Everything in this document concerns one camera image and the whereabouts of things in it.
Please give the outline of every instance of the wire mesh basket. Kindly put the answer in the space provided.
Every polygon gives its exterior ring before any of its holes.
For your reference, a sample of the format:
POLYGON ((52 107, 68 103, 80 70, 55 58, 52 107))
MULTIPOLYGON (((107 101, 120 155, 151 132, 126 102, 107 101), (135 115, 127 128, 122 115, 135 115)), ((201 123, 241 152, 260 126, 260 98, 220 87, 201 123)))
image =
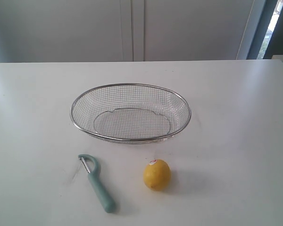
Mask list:
POLYGON ((96 138, 142 144, 179 133, 189 124, 191 110, 171 90, 122 83, 84 92, 72 104, 70 117, 77 128, 96 138))

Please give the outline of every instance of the vegetable peeler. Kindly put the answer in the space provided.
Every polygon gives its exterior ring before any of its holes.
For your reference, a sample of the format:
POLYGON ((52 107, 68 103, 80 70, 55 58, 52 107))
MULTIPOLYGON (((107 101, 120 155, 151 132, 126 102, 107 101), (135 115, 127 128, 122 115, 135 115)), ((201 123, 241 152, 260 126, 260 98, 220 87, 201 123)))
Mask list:
POLYGON ((113 198, 109 195, 103 184, 100 182, 100 164, 91 155, 88 154, 80 154, 78 155, 79 159, 82 161, 85 169, 88 172, 88 179, 100 201, 102 204, 104 210, 107 213, 112 213, 116 210, 116 203, 113 200, 113 198), (94 169, 91 171, 90 168, 88 167, 85 159, 88 159, 93 162, 94 164, 94 169))

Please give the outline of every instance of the lemon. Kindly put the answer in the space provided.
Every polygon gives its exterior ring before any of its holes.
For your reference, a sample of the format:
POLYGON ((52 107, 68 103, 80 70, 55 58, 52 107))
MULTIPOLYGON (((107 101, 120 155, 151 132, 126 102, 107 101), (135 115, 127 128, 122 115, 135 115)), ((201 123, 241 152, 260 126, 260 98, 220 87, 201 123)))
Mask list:
POLYGON ((163 190, 169 184, 170 179, 171 170, 168 164, 161 159, 151 161, 143 173, 145 185, 153 191, 163 190))

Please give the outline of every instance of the cabinet door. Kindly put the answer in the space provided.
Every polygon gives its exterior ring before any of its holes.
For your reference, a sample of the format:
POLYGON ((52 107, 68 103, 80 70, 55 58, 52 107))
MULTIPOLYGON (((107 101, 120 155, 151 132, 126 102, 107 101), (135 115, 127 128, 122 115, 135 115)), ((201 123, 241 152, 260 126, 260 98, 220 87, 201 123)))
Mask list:
MULTIPOLYGON (((144 2, 146 61, 236 59, 254 0, 144 2)), ((133 13, 133 23, 139 21, 133 13)), ((133 40, 138 28, 133 27, 133 40)), ((141 52, 134 44, 134 53, 141 52)))
POLYGON ((0 0, 0 62, 132 59, 130 0, 0 0))

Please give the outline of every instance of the table surface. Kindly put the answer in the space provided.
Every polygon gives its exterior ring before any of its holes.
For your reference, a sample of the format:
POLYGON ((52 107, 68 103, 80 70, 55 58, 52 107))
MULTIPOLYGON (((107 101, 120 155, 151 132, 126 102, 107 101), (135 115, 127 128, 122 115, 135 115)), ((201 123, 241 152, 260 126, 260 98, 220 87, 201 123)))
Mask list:
POLYGON ((283 226, 280 60, 0 64, 0 226, 283 226), (165 142, 121 145, 71 122, 82 92, 136 82, 181 94, 186 129, 165 142), (102 209, 81 153, 97 157, 118 204, 102 209), (164 192, 143 183, 168 162, 164 192))

